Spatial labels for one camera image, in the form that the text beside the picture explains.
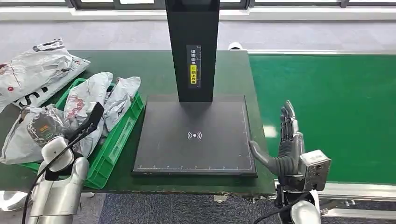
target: warning sticker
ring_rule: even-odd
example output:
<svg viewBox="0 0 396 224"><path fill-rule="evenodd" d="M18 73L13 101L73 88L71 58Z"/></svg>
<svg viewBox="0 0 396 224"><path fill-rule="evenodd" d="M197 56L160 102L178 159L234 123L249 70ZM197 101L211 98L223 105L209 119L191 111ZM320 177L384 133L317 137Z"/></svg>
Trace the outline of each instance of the warning sticker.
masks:
<svg viewBox="0 0 396 224"><path fill-rule="evenodd" d="M202 46L187 45L188 87L190 89L201 88L201 61Z"/></svg>
<svg viewBox="0 0 396 224"><path fill-rule="evenodd" d="M197 66L190 65L190 83L197 84Z"/></svg>

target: green crate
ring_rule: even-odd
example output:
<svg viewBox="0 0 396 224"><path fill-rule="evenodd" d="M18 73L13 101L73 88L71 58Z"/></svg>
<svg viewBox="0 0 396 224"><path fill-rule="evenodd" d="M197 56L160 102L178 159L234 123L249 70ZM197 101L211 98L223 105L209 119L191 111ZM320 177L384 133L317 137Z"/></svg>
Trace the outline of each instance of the green crate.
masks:
<svg viewBox="0 0 396 224"><path fill-rule="evenodd" d="M86 79L84 78L76 79L70 88L58 100L56 107L63 110L70 89L85 80ZM104 188L142 110L143 102L137 92L124 117L112 129L106 138L106 141L102 145L98 144L88 158L90 167L87 179L84 183L85 186L94 189ZM34 170L36 173L40 167L40 164L35 162L24 163L21 165Z"/></svg>

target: white plastic bag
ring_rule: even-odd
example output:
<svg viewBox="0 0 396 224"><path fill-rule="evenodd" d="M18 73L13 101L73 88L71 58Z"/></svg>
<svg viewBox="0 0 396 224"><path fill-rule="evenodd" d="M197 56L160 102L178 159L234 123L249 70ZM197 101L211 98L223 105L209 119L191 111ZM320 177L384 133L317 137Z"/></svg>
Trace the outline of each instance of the white plastic bag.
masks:
<svg viewBox="0 0 396 224"><path fill-rule="evenodd" d="M38 90L13 102L19 108L27 105L41 106L45 101L51 98L55 93L65 87L71 80L81 74L89 66L91 62L76 56L72 56L71 66L66 76L59 81L48 86L39 88Z"/></svg>
<svg viewBox="0 0 396 224"><path fill-rule="evenodd" d="M103 132L104 136L107 136L107 132L111 132L125 115L131 106L131 100L133 100L140 83L140 77L118 78L117 85L113 88L104 106L103 117L106 127L106 131Z"/></svg>
<svg viewBox="0 0 396 224"><path fill-rule="evenodd" d="M53 137L63 135L66 130L62 117L62 111L54 105L25 107L6 137L0 162L19 164L42 160L42 147Z"/></svg>
<svg viewBox="0 0 396 224"><path fill-rule="evenodd" d="M67 75L72 56L61 39L41 45L0 64L0 112L13 101Z"/></svg>
<svg viewBox="0 0 396 224"><path fill-rule="evenodd" d="M70 123L75 123L75 120L77 120L78 125L81 125L96 102L104 104L106 92L112 79L112 73L101 72L71 89L64 107L64 118L69 120ZM88 157L97 145L102 131L103 119L101 119L94 132L73 146L73 150L81 153L84 157Z"/></svg>

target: gray carpet floor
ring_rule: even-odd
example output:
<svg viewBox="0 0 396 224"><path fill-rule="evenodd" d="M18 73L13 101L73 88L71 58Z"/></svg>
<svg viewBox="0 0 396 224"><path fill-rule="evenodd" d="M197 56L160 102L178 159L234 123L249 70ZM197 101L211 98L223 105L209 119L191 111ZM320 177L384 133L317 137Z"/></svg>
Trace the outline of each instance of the gray carpet floor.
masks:
<svg viewBox="0 0 396 224"><path fill-rule="evenodd" d="M165 21L0 22L0 62L32 45L63 38L69 50L170 50ZM396 51L396 23L222 21L218 49L240 42L246 49ZM231 197L97 194L83 199L74 224L244 224L274 209ZM0 212L0 224L20 223L21 211ZM325 224L394 224L394 221L322 218ZM276 217L263 223L279 223Z"/></svg>

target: black cable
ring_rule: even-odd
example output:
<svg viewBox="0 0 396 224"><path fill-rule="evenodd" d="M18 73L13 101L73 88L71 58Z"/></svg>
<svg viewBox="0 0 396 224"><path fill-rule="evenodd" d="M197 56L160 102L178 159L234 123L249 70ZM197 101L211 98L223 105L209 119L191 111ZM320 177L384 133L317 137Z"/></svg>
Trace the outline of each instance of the black cable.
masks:
<svg viewBox="0 0 396 224"><path fill-rule="evenodd" d="M253 224L258 224L260 221L262 221L262 220L265 219L265 218L268 218L268 217L270 217L270 216L273 216L273 215L275 215L275 214L278 214L278 213L281 213L281 212L283 212L283 211L286 211L286 210L290 209L290 208L291 208L293 205L295 205L297 202L303 200L308 194L309 194L309 191L303 193L302 195L300 195L300 197L298 197L298 198L297 198L295 201L293 201L292 203L290 203L290 204L288 204L288 205L286 205L286 206L284 206L284 207L281 207L281 208L278 209L278 210L272 211L272 212L270 212L270 213L268 213L268 214L265 214L265 215L259 217L258 219L256 219L256 221L255 221Z"/></svg>
<svg viewBox="0 0 396 224"><path fill-rule="evenodd" d="M51 160L51 162L49 162L44 169L42 169L42 171L40 173L37 174L36 178L33 180L33 184L30 187L28 194L26 195L26 199L25 199L25 204L23 206L23 214L22 214L22 224L25 224L26 222L26 213L28 211L28 204L29 204L29 198L30 195L32 194L33 189L35 188L38 179L40 178L40 176L42 176L44 174L44 172L49 169L49 167L54 164L54 162L62 155L66 152L66 150L70 149L76 142L80 141L80 138L76 138L75 140L73 140L69 145L66 146L66 148L64 148L61 153L59 153L57 156L55 156L55 158L53 160Z"/></svg>

